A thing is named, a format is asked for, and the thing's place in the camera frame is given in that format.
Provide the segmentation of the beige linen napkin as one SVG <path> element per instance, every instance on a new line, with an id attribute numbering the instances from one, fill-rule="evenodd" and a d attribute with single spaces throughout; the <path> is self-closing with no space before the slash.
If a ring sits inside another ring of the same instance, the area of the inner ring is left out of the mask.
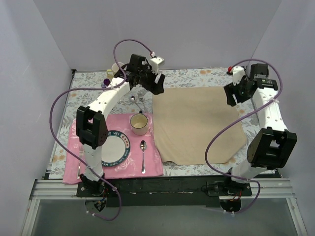
<path id="1" fill-rule="evenodd" d="M 240 123 L 209 142 L 239 118 L 226 103 L 223 87 L 167 88 L 153 96 L 153 129 L 163 162 L 177 165 L 221 164 L 228 162 L 247 137 Z"/>

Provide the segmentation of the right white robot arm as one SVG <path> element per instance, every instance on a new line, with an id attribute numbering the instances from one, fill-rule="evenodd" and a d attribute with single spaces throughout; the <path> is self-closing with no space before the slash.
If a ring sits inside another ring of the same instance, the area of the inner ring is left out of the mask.
<path id="1" fill-rule="evenodd" d="M 234 107 L 251 99 L 260 125 L 248 146 L 246 160 L 231 168 L 230 176 L 223 182 L 223 191 L 232 196 L 246 190 L 249 180 L 258 174 L 283 168 L 297 143 L 297 135 L 283 121 L 275 99 L 278 84 L 269 79 L 266 64 L 252 64 L 249 75 L 242 66 L 228 68 L 227 74 L 233 77 L 232 83 L 224 86 L 228 105 Z"/>

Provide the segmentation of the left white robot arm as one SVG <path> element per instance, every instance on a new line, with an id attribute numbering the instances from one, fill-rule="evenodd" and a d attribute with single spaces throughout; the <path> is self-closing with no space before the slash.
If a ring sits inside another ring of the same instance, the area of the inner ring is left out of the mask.
<path id="1" fill-rule="evenodd" d="M 83 146 L 87 163 L 80 179 L 93 196 L 101 196 L 105 190 L 101 180 L 104 177 L 101 151 L 109 135 L 106 118 L 119 100 L 137 85 L 154 95 L 163 93 L 165 75 L 158 72 L 163 64 L 164 59 L 155 55 L 151 55 L 150 59 L 131 55 L 129 63 L 120 66 L 114 74 L 109 87 L 87 107 L 80 106 L 77 109 L 76 135 Z"/>

